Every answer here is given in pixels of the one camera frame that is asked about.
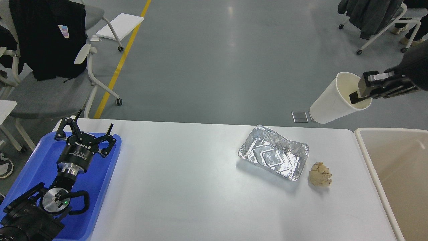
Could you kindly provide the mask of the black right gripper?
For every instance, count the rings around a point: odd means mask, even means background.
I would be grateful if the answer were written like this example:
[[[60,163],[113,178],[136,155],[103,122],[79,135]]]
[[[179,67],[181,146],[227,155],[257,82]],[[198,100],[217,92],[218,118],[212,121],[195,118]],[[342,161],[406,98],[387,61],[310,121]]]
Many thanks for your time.
[[[405,77],[411,82],[404,82]],[[428,43],[422,42],[409,48],[401,62],[385,70],[385,73],[363,73],[358,90],[349,94],[350,102],[356,104],[366,99],[391,98],[420,90],[428,90]]]

